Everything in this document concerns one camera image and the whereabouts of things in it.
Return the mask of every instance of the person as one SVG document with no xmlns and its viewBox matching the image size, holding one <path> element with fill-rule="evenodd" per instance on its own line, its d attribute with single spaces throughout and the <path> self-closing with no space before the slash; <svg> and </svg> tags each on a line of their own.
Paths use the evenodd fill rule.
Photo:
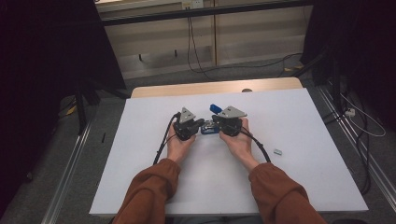
<svg viewBox="0 0 396 224">
<path fill-rule="evenodd" d="M 248 131 L 248 119 L 242 118 Z M 174 136 L 173 125 L 168 136 Z M 176 136 L 167 142 L 167 157 L 137 174 L 128 188 L 113 224 L 164 223 L 165 203 L 177 191 L 180 164 L 187 157 L 196 136 L 181 141 Z M 289 178 L 271 162 L 259 164 L 251 153 L 251 139 L 219 133 L 230 152 L 248 170 L 251 192 L 263 223 L 326 223 L 308 201 L 304 187 Z"/>
</svg>

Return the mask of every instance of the wire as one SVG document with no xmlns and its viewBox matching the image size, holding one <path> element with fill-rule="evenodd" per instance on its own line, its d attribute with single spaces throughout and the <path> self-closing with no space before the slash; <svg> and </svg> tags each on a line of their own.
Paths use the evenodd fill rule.
<svg viewBox="0 0 396 224">
<path fill-rule="evenodd" d="M 219 70 L 219 69 L 230 69 L 230 68 L 262 68 L 262 67 L 275 65 L 275 64 L 278 64 L 278 63 L 283 63 L 283 69 L 282 70 L 284 70 L 285 69 L 285 64 L 284 64 L 285 60 L 287 60 L 288 58 L 291 58 L 292 56 L 301 55 L 302 54 L 302 53 L 289 54 L 289 55 L 286 55 L 283 59 L 281 59 L 279 61 L 276 61 L 274 63 L 262 64 L 262 65 L 234 65 L 234 66 L 225 66 L 225 67 L 214 67 L 214 68 L 210 68 L 210 69 L 204 70 L 202 68 L 201 64 L 200 64 L 200 61 L 199 61 L 199 58 L 198 58 L 198 54 L 197 54 L 197 50 L 196 50 L 196 45 L 195 45 L 195 40 L 194 40 L 194 33 L 193 33 L 193 28 L 192 28 L 192 21 L 191 21 L 190 17 L 188 17 L 187 19 L 188 19 L 188 22 L 189 22 L 189 48 L 188 48 L 188 53 L 187 53 L 187 62 L 189 64 L 189 68 L 190 68 L 190 70 L 192 72 L 194 72 L 194 73 L 202 73 L 208 79 L 213 80 L 213 81 L 218 81 L 218 80 L 215 80 L 214 78 L 209 77 L 207 75 L 207 72 L 211 72 L 211 71 L 215 71 L 215 70 Z M 195 70 L 191 66 L 191 62 L 190 62 L 191 39 L 192 39 L 192 44 L 194 45 L 195 57 L 197 59 L 197 62 L 198 62 L 199 68 L 200 68 L 199 70 Z"/>
<path fill-rule="evenodd" d="M 168 127 L 166 128 L 166 131 L 165 131 L 165 135 L 163 136 L 163 142 L 161 143 L 160 148 L 159 148 L 158 151 L 157 151 L 157 155 L 155 156 L 154 163 L 152 163 L 153 165 L 157 164 L 158 159 L 160 158 L 161 153 L 163 152 L 163 148 L 165 147 L 166 143 L 167 143 L 172 137 L 174 137 L 174 135 L 172 135 L 172 136 L 170 136 L 170 137 L 166 140 L 166 136 L 167 136 L 168 133 L 169 133 L 169 129 L 171 128 L 172 121 L 173 121 L 174 119 L 178 118 L 179 116 L 180 116 L 180 112 L 178 112 L 178 113 L 176 113 L 174 116 L 172 116 L 171 120 L 169 121 Z"/>
<path fill-rule="evenodd" d="M 361 104 L 361 112 L 364 113 L 365 109 L 364 109 L 364 104 L 361 101 L 361 98 L 358 96 L 360 104 Z M 355 102 L 353 101 L 353 99 L 350 99 L 351 103 L 354 105 Z M 359 113 L 359 117 L 361 118 L 361 120 L 363 121 L 363 125 L 364 125 L 364 130 L 367 129 L 367 125 L 368 125 L 368 120 L 367 120 L 367 115 L 364 113 L 361 113 L 358 110 Z M 360 147 L 360 138 L 362 137 L 362 135 L 364 134 L 364 131 L 361 131 L 358 135 L 358 137 L 355 140 L 355 145 L 356 145 L 356 149 L 358 150 L 359 156 L 361 157 L 361 164 L 363 165 L 363 168 L 365 170 L 364 172 L 364 185 L 362 188 L 360 188 L 360 193 L 361 195 L 365 195 L 370 191 L 371 188 L 371 178 L 370 178 L 370 135 L 367 134 L 367 142 L 366 142 L 366 161 L 363 158 L 363 154 L 361 151 L 361 147 Z"/>
<path fill-rule="evenodd" d="M 227 127 L 228 127 L 228 128 L 231 128 L 231 129 L 234 129 L 234 130 L 238 131 L 239 133 L 244 134 L 244 135 L 246 135 L 247 137 L 251 138 L 251 139 L 256 143 L 256 145 L 259 147 L 259 149 L 262 151 L 262 154 L 264 155 L 264 158 L 267 160 L 267 162 L 271 162 L 270 157 L 268 156 L 267 151 L 265 151 L 264 145 L 263 145 L 261 142 L 259 142 L 259 140 L 257 140 L 255 137 L 253 137 L 253 134 L 251 134 L 251 133 L 248 131 L 248 129 L 246 129 L 245 127 L 242 127 L 242 128 L 245 129 L 245 131 L 246 131 L 246 132 L 244 132 L 244 131 L 238 130 L 238 129 L 236 129 L 235 127 L 230 126 L 230 125 L 227 125 Z"/>
<path fill-rule="evenodd" d="M 280 72 L 280 74 L 277 77 L 281 77 L 283 75 L 283 73 L 285 72 L 285 60 L 296 56 L 296 55 L 302 55 L 302 53 L 295 53 L 295 54 L 290 54 L 290 55 L 286 55 L 283 59 L 282 59 L 282 71 Z"/>
<path fill-rule="evenodd" d="M 214 78 L 209 77 L 209 76 L 206 74 L 206 72 L 204 71 L 204 69 L 202 69 L 201 63 L 199 62 L 199 58 L 198 58 L 197 48 L 196 48 L 196 46 L 195 46 L 194 32 L 193 32 L 193 28 L 192 28 L 192 21 L 191 21 L 191 18 L 190 18 L 190 17 L 188 17 L 187 20 L 188 20 L 188 22 L 189 22 L 189 49 L 188 49 L 188 52 L 187 52 L 187 61 L 188 61 L 188 63 L 189 63 L 189 67 L 190 67 L 190 69 L 191 69 L 192 72 L 196 72 L 195 70 L 192 69 L 191 64 L 190 64 L 190 42 L 191 42 L 191 38 L 192 38 L 192 44 L 194 45 L 195 57 L 196 57 L 196 59 L 197 59 L 199 68 L 200 68 L 200 70 L 201 70 L 201 72 L 198 72 L 198 73 L 203 73 L 203 74 L 207 77 L 207 79 L 209 79 L 209 80 L 217 81 L 217 80 L 215 80 Z"/>
<path fill-rule="evenodd" d="M 364 111 L 360 110 L 357 106 L 355 106 L 354 104 L 352 104 L 343 94 L 341 94 L 341 96 L 342 96 L 350 105 L 352 105 L 352 106 L 355 107 L 358 111 L 360 111 L 362 114 L 364 114 L 364 115 L 367 116 L 369 119 L 371 119 L 378 127 L 380 127 L 380 128 L 382 129 L 383 133 L 381 133 L 381 134 L 369 133 L 369 132 L 367 132 L 366 130 L 364 130 L 361 126 L 359 126 L 357 123 L 355 123 L 355 122 L 353 121 L 352 117 L 349 116 L 349 120 L 350 120 L 358 129 L 360 129 L 361 131 L 363 131 L 363 132 L 365 132 L 365 133 L 368 133 L 368 134 L 370 134 L 371 136 L 374 136 L 374 137 L 383 137 L 383 136 L 385 136 L 385 134 L 387 134 L 387 131 L 385 130 L 385 128 L 382 127 L 382 125 L 379 124 L 375 119 L 373 119 L 373 118 L 370 117 L 368 114 L 366 114 Z"/>
</svg>

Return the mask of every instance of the black cable on floor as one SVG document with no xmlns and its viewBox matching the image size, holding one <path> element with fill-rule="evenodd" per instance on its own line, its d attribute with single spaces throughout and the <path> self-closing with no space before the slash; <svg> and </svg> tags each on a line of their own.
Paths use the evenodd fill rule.
<svg viewBox="0 0 396 224">
<path fill-rule="evenodd" d="M 281 60 L 279 60 L 279 61 L 276 61 L 276 62 L 274 62 L 274 63 L 262 64 L 262 65 L 234 65 L 234 66 L 225 66 L 225 67 L 215 67 L 215 68 L 210 68 L 210 69 L 204 70 L 204 69 L 202 68 L 202 66 L 201 66 L 201 64 L 200 64 L 200 61 L 199 61 L 199 58 L 198 58 L 198 54 L 197 54 L 197 50 L 196 50 L 196 45 L 195 45 L 195 40 L 194 40 L 194 33 L 193 33 L 193 27 L 192 27 L 191 18 L 188 18 L 188 22 L 189 22 L 189 48 L 188 48 L 188 53 L 187 53 L 187 62 L 188 62 L 188 64 L 189 64 L 189 68 L 190 68 L 190 70 L 191 70 L 192 72 L 194 72 L 194 73 L 202 73 L 202 74 L 204 74 L 208 79 L 213 80 L 213 81 L 218 81 L 218 80 L 215 80 L 214 78 L 209 77 L 209 76 L 207 75 L 207 72 L 211 72 L 211 71 L 215 71 L 215 70 L 219 70 L 219 69 L 229 69 L 229 68 L 262 68 L 262 67 L 267 67 L 267 66 L 275 65 L 275 64 L 278 64 L 278 63 L 283 63 L 283 68 L 282 68 L 282 71 L 283 71 L 283 70 L 285 69 L 285 64 L 284 64 L 285 60 L 287 60 L 287 59 L 289 59 L 289 58 L 291 58 L 291 57 L 293 57 L 293 56 L 296 56 L 296 55 L 302 55 L 302 53 L 289 54 L 289 55 L 286 55 L 283 59 L 281 59 Z M 195 69 L 193 69 L 192 66 L 191 66 L 191 62 L 190 62 L 191 39 L 192 39 L 192 43 L 193 43 L 193 45 L 194 45 L 195 57 L 196 57 L 196 59 L 197 59 L 197 62 L 198 62 L 199 68 L 200 68 L 199 70 L 195 70 Z"/>
</svg>

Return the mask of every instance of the white surface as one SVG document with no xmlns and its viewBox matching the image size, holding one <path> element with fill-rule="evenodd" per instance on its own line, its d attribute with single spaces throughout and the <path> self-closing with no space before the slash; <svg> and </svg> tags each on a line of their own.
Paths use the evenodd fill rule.
<svg viewBox="0 0 396 224">
<path fill-rule="evenodd" d="M 124 108 L 90 214 L 114 215 L 132 178 L 149 167 L 169 119 L 182 106 L 210 119 L 211 104 L 247 113 L 249 127 L 272 163 L 302 184 L 318 211 L 362 211 L 367 206 L 306 89 L 130 99 Z M 282 150 L 282 156 L 273 153 Z M 264 157 L 253 143 L 259 161 Z M 198 135 L 182 164 L 170 215 L 256 214 L 248 172 L 217 134 Z"/>
</svg>

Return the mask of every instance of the small white object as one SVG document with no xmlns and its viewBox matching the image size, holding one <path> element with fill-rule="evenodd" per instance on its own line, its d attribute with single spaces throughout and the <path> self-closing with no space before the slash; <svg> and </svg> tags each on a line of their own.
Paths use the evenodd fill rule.
<svg viewBox="0 0 396 224">
<path fill-rule="evenodd" d="M 355 109 L 353 109 L 353 108 L 348 108 L 347 111 L 346 111 L 346 115 L 347 115 L 348 117 L 355 117 Z"/>
<path fill-rule="evenodd" d="M 192 0 L 192 8 L 203 8 L 204 0 Z"/>
<path fill-rule="evenodd" d="M 282 151 L 279 150 L 279 149 L 274 149 L 274 153 L 275 153 L 276 155 L 279 155 L 279 156 L 282 155 Z"/>
<path fill-rule="evenodd" d="M 192 8 L 191 0 L 189 0 L 189 1 L 182 1 L 182 2 L 181 2 L 181 9 L 182 9 L 182 10 L 187 10 L 187 9 L 190 9 L 190 8 Z"/>
</svg>

